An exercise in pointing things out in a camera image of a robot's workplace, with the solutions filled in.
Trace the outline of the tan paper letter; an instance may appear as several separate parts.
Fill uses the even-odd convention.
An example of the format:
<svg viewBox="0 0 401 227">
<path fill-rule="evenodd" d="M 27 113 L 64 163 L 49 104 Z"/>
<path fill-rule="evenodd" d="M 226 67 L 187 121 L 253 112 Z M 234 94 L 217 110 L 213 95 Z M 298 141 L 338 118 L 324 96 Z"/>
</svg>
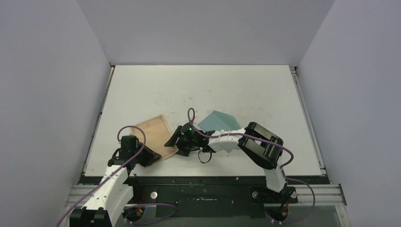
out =
<svg viewBox="0 0 401 227">
<path fill-rule="evenodd" d="M 153 152 L 160 155 L 160 158 L 154 163 L 161 162 L 178 152 L 176 147 L 164 146 L 171 138 L 172 133 L 163 114 L 140 122 L 136 124 L 136 127 L 144 131 L 146 135 L 145 145 Z"/>
</svg>

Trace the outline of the teal envelope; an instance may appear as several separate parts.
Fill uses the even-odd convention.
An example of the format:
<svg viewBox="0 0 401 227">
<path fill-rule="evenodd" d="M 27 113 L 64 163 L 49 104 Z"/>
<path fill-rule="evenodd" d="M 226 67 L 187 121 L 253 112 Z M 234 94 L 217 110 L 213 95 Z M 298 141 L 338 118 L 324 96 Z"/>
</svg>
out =
<svg viewBox="0 0 401 227">
<path fill-rule="evenodd" d="M 233 115 L 219 111 L 212 111 L 198 126 L 204 132 L 207 131 L 237 131 L 242 127 Z"/>
</svg>

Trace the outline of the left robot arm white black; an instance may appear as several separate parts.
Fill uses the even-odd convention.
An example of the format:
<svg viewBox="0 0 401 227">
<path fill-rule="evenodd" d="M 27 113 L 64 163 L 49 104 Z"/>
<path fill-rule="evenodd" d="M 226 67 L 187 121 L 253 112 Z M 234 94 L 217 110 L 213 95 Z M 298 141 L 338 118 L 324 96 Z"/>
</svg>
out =
<svg viewBox="0 0 401 227">
<path fill-rule="evenodd" d="M 136 165 L 147 167 L 161 155 L 140 142 L 136 136 L 123 136 L 120 147 L 107 162 L 105 174 L 88 201 L 74 208 L 69 217 L 70 227 L 113 227 L 127 203 L 140 200 L 141 190 L 125 183 Z"/>
</svg>

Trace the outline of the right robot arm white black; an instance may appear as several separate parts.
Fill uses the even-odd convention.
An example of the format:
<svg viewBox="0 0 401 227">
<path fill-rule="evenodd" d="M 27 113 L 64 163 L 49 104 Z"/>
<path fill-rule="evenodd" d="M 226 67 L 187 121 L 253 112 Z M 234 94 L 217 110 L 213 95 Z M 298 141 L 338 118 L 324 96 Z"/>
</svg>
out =
<svg viewBox="0 0 401 227">
<path fill-rule="evenodd" d="M 165 147 L 176 147 L 182 156 L 191 151 L 217 153 L 241 150 L 263 169 L 268 198 L 272 202 L 287 202 L 296 198 L 294 187 L 287 183 L 282 154 L 287 151 L 283 140 L 256 122 L 234 131 L 202 131 L 193 122 L 178 126 Z"/>
</svg>

